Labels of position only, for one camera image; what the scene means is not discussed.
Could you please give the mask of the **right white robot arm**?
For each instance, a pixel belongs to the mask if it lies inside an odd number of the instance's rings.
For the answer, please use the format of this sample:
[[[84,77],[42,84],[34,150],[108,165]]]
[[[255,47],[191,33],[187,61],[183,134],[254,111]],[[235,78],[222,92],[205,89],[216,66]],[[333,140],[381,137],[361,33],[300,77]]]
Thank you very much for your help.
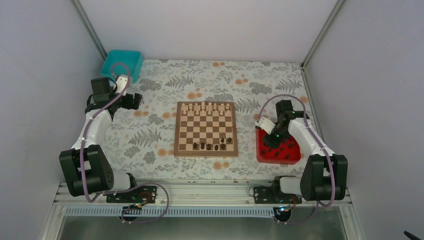
[[[277,186],[271,189],[271,198],[278,204],[290,195],[301,196],[307,201],[317,201],[322,206],[343,200],[347,190],[348,161],[336,154],[311,127],[305,110],[294,110],[290,100],[276,103],[277,120],[260,117],[255,127],[265,131],[263,142],[277,149],[292,137],[308,157],[302,176],[278,176]]]

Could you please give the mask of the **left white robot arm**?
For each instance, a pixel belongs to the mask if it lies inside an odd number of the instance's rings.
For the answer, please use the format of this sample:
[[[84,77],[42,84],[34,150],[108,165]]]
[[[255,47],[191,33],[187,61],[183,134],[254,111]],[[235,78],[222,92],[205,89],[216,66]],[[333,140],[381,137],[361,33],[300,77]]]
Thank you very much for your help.
[[[134,176],[113,170],[102,146],[117,110],[137,110],[142,95],[127,93],[130,83],[126,75],[116,80],[95,78],[90,83],[93,93],[86,101],[83,129],[73,146],[59,155],[66,186],[73,197],[119,191],[124,201],[134,202],[140,191]]]

